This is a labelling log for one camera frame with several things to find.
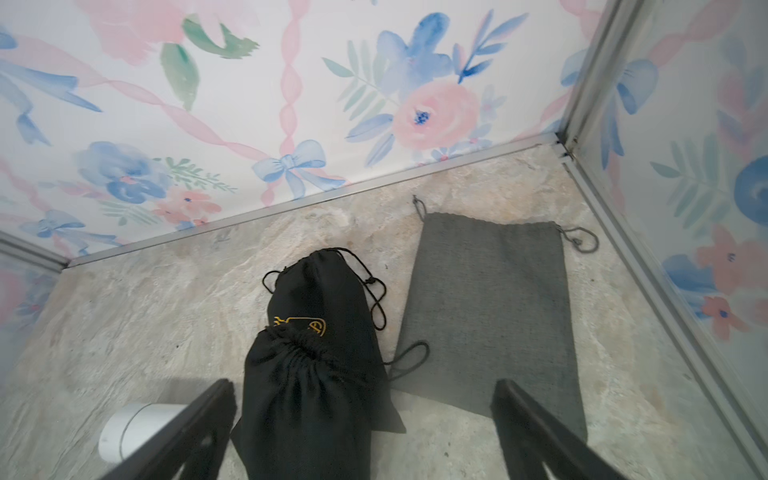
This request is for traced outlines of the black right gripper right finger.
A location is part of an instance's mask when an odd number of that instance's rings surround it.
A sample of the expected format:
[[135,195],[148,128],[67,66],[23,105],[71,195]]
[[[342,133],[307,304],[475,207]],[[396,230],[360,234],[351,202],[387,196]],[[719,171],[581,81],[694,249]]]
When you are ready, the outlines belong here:
[[496,382],[491,412],[511,479],[624,477],[510,379]]

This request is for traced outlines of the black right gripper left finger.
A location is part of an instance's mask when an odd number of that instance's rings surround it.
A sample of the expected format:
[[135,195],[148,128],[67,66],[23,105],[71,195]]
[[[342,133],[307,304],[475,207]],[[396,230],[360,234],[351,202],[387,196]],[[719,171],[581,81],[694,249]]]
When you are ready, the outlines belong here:
[[237,404],[232,381],[219,379],[105,479],[216,479]]

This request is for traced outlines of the white hair dryer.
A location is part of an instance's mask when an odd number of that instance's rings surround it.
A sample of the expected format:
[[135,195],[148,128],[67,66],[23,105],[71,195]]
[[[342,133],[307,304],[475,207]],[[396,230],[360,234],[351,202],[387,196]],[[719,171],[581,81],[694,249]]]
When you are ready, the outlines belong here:
[[115,412],[104,425],[98,453],[108,464],[119,464],[180,414],[186,405],[131,403]]

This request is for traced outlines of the black pouch with gold logo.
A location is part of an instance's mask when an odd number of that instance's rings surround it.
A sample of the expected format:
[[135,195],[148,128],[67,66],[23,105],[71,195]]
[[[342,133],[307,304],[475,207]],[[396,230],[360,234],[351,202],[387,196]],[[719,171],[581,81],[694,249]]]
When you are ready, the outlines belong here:
[[244,365],[231,440],[251,479],[368,479],[372,435],[403,434],[387,378],[348,367],[310,330],[269,326]]

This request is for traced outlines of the grey fabric drawstring pouch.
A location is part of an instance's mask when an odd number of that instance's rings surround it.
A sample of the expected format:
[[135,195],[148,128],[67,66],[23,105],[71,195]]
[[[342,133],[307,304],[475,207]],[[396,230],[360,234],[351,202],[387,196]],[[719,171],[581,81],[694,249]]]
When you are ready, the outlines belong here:
[[499,224],[415,209],[422,232],[398,339],[395,389],[489,416],[510,379],[579,438],[579,385],[565,253],[598,237],[552,221]]

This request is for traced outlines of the plain black drawstring pouch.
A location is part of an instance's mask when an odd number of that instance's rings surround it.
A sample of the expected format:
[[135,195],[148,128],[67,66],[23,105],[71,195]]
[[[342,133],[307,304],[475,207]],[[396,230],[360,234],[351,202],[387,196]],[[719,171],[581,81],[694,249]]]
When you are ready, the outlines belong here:
[[369,270],[359,276],[345,248],[317,250],[277,273],[267,307],[269,322],[304,329],[323,341],[331,354],[361,377],[358,391],[375,431],[403,434],[368,304],[369,286],[378,281]]

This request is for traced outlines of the aluminium corner post right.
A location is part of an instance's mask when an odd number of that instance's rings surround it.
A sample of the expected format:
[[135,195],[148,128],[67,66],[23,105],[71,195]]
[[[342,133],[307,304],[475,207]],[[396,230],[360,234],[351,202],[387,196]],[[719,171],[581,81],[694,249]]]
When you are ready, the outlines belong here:
[[644,0],[606,3],[557,131],[570,156],[598,123],[601,108],[652,5]]

